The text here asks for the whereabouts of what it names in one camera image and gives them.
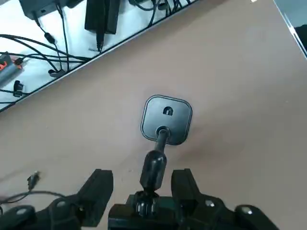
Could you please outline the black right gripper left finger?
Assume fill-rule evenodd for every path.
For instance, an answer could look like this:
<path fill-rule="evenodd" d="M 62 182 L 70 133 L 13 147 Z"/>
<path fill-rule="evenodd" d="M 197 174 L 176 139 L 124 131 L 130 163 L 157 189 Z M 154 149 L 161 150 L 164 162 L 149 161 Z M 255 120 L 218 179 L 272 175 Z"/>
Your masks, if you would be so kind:
<path fill-rule="evenodd" d="M 46 208 L 15 206 L 0 217 L 2 230 L 80 230 L 95 228 L 103 217 L 113 192 L 111 170 L 96 169 L 81 189 L 72 195 L 57 194 Z"/>

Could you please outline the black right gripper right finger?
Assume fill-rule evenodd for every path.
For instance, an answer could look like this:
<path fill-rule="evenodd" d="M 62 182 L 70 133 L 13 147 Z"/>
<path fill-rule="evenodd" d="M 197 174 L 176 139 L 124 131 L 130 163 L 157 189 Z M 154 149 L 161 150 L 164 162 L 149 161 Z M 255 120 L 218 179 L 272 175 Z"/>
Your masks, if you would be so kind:
<path fill-rule="evenodd" d="M 268 216 L 253 205 L 230 210 L 214 196 L 200 192 L 190 169 L 174 170 L 172 198 L 180 230 L 277 230 Z"/>

